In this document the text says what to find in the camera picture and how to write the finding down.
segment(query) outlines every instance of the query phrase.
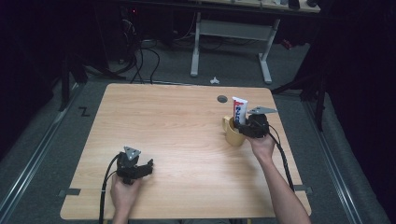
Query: white object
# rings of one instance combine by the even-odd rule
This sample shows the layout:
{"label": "white object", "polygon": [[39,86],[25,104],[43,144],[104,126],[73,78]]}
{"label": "white object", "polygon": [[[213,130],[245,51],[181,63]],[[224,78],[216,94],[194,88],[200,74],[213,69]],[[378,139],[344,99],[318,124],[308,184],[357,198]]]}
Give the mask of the white object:
{"label": "white object", "polygon": [[233,96],[233,119],[240,124],[246,124],[248,101]]}
{"label": "white object", "polygon": [[219,84],[220,81],[218,81],[218,79],[217,79],[216,77],[213,77],[213,79],[210,80],[210,83],[212,83],[212,84]]}

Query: mug handle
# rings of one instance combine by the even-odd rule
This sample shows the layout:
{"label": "mug handle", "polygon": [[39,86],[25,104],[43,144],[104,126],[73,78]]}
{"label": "mug handle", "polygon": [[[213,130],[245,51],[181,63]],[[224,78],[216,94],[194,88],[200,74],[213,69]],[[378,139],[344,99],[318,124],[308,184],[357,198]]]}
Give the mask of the mug handle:
{"label": "mug handle", "polygon": [[222,125],[223,125],[223,129],[224,132],[227,132],[227,123],[230,122],[230,117],[229,116],[224,116],[224,118],[222,119]]}

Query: human arm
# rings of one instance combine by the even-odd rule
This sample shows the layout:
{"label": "human arm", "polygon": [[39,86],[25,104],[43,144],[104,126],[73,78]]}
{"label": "human arm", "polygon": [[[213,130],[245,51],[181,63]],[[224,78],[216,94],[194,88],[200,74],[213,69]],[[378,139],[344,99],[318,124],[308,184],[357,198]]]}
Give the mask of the human arm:
{"label": "human arm", "polygon": [[276,169],[272,159],[275,147],[275,141],[272,137],[267,134],[263,138],[247,137],[247,140],[250,142],[253,154],[264,172],[274,212],[279,223],[311,223],[300,200]]}
{"label": "human arm", "polygon": [[121,177],[113,175],[110,191],[115,207],[113,224],[128,223],[129,213],[134,206],[141,183],[142,179],[140,178],[136,179],[132,185],[126,185],[122,182]]}

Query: wrist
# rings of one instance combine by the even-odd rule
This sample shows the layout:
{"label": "wrist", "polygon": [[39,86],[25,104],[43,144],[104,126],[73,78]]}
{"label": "wrist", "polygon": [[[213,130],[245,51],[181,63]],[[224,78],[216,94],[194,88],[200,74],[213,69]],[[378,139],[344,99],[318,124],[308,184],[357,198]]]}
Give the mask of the wrist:
{"label": "wrist", "polygon": [[274,166],[274,161],[272,160],[271,157],[268,157],[268,156],[257,156],[257,160],[259,161],[259,163],[262,166],[262,168],[268,167],[268,166]]}
{"label": "wrist", "polygon": [[113,224],[127,224],[129,219],[129,211],[116,210],[113,217]]}

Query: black tape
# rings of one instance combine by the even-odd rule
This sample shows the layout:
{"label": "black tape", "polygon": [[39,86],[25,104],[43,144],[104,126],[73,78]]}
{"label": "black tape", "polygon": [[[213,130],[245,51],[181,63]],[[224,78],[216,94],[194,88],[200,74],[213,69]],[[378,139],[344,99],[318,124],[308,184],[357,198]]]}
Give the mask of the black tape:
{"label": "black tape", "polygon": [[61,189],[59,190],[58,196],[64,198],[66,195],[76,195],[78,196],[81,189]]}
{"label": "black tape", "polygon": [[307,187],[306,185],[294,185],[295,191],[305,191],[306,194],[313,193],[311,187]]}
{"label": "black tape", "polygon": [[82,113],[81,116],[82,117],[89,117],[89,114],[86,114],[85,112],[87,112],[87,106],[80,106],[78,109],[82,109]]}

